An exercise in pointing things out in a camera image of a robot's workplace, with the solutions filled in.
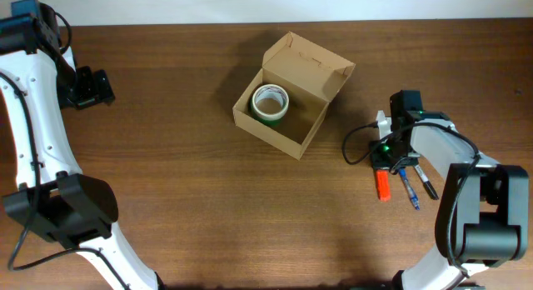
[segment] wooden table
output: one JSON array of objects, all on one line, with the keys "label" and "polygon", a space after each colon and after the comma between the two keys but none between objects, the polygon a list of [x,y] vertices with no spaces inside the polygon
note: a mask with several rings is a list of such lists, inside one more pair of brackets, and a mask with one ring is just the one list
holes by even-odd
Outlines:
[{"label": "wooden table", "polygon": [[[262,54],[287,31],[357,64],[299,162],[232,120]],[[112,186],[128,241],[171,286],[372,284],[415,264],[435,242],[439,203],[412,170],[420,212],[398,177],[392,200],[378,201],[369,163],[348,166],[340,151],[344,135],[388,113],[401,89],[420,89],[425,109],[533,174],[533,19],[75,27],[73,48],[78,64],[107,70],[117,96],[111,107],[63,111],[74,155]],[[16,190],[16,160],[1,114],[6,195]],[[351,156],[373,137],[356,135]],[[443,181],[422,165],[440,193]],[[0,214],[0,288],[107,288],[78,256],[7,272],[21,227]],[[17,263],[60,249],[31,235]],[[472,280],[527,289],[532,273],[530,249]]]}]

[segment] open cardboard box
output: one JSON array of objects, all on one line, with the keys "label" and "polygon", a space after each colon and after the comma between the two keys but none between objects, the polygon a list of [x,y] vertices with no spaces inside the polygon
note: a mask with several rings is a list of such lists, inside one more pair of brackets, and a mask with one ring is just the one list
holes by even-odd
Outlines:
[{"label": "open cardboard box", "polygon": [[[299,160],[354,67],[353,62],[289,32],[265,52],[262,69],[233,107],[235,124]],[[250,110],[252,94],[267,83],[285,88],[289,95],[287,113],[276,127],[258,122]]]}]

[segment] black cable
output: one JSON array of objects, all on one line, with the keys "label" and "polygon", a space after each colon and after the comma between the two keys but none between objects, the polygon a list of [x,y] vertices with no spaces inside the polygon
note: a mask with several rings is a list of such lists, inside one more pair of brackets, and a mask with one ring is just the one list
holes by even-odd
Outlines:
[{"label": "black cable", "polygon": [[61,54],[64,54],[68,48],[70,47],[70,43],[72,41],[72,28],[70,26],[70,24],[68,24],[68,21],[67,19],[65,19],[65,17],[63,15],[61,15],[60,13],[58,12],[55,12],[56,13],[56,16],[58,16],[59,18],[61,18],[61,20],[63,21],[63,23],[65,23],[65,28],[67,28],[67,33],[68,33],[68,40],[67,40],[67,45],[65,45],[64,47],[61,47],[59,49],[59,52],[61,52]]},{"label": "black cable", "polygon": [[481,155],[480,155],[479,149],[477,148],[477,146],[469,138],[467,138],[467,137],[459,134],[458,132],[452,130],[450,127],[444,127],[444,126],[441,126],[440,124],[433,123],[433,122],[419,122],[419,123],[416,122],[416,123],[412,123],[412,124],[404,126],[404,127],[400,127],[397,130],[395,130],[394,132],[391,132],[390,134],[388,134],[385,137],[381,138],[376,144],[374,144],[369,149],[368,152],[366,152],[363,156],[358,158],[356,161],[348,160],[348,158],[346,157],[346,151],[345,151],[346,150],[347,139],[354,132],[357,132],[357,131],[359,131],[359,130],[361,130],[363,128],[368,128],[368,127],[370,128],[370,127],[375,127],[375,126],[377,126],[377,122],[373,122],[373,123],[367,124],[366,126],[358,127],[356,129],[350,131],[346,135],[346,137],[344,138],[344,142],[342,143],[342,156],[344,157],[344,159],[346,160],[346,162],[348,164],[355,165],[355,164],[360,163],[362,160],[364,160],[366,157],[368,157],[371,153],[375,152],[375,150],[377,150],[380,147],[380,145],[382,145],[385,142],[385,140],[393,138],[393,137],[403,133],[404,131],[407,131],[407,130],[410,130],[410,129],[416,128],[416,127],[439,128],[440,130],[442,130],[442,131],[444,131],[446,133],[449,133],[452,136],[455,136],[455,137],[459,138],[460,140],[466,142],[472,148],[472,150],[474,151],[473,161],[470,164],[470,166],[468,167],[468,169],[466,170],[465,176],[461,178],[461,180],[459,181],[459,184],[457,186],[457,194],[454,197],[454,202],[453,202],[453,205],[452,205],[452,208],[451,208],[451,214],[448,217],[448,223],[447,223],[447,229],[446,229],[446,251],[447,251],[446,258],[448,259],[448,262],[451,265],[453,265],[455,268],[457,268],[457,269],[459,269],[461,271],[461,274],[465,278],[469,278],[470,275],[468,274],[468,271],[457,262],[456,256],[454,255],[453,250],[451,248],[451,223],[452,223],[453,213],[456,210],[457,201],[459,200],[459,196],[461,195],[462,188],[465,186],[466,179],[468,178],[468,176],[470,175],[471,171],[476,167],[477,163],[481,159]]},{"label": "black cable", "polygon": [[33,197],[32,197],[32,209],[30,210],[27,220],[23,225],[24,228],[22,229],[20,236],[18,237],[17,244],[15,245],[15,248],[12,251],[11,257],[9,258],[9,261],[7,261],[7,269],[9,269],[9,271],[21,271],[21,270],[33,268],[37,265],[43,264],[45,262],[51,261],[55,258],[59,258],[64,255],[68,255],[70,253],[89,253],[90,252],[90,253],[94,253],[95,255],[97,255],[97,257],[102,259],[102,261],[106,264],[107,268],[109,268],[109,271],[111,271],[113,276],[115,276],[115,278],[120,282],[121,286],[123,286],[124,289],[129,289],[129,286],[118,275],[117,271],[115,270],[115,268],[113,268],[113,266],[106,259],[106,257],[102,255],[100,251],[96,249],[92,249],[92,248],[83,248],[83,247],[82,248],[71,248],[71,249],[64,250],[62,252],[54,253],[51,256],[42,258],[40,260],[31,262],[26,265],[14,266],[15,258],[17,258],[17,255],[20,252],[22,245],[24,244],[24,240],[26,239],[26,236],[30,230],[30,227],[32,226],[33,221],[35,220],[35,217],[37,216],[39,199],[41,198],[41,163],[38,161],[37,146],[35,144],[35,137],[33,135],[32,119],[30,117],[29,109],[27,108],[26,100],[24,99],[24,93],[20,90],[17,84],[7,75],[5,75],[3,72],[0,72],[0,78],[6,81],[6,83],[8,83],[9,86],[13,88],[15,95],[17,95],[22,105],[22,110],[24,111],[24,117],[26,119],[27,135],[28,135],[28,139],[30,142],[30,150],[32,151],[31,164],[33,166],[33,171],[35,172],[35,190],[33,191]]}]

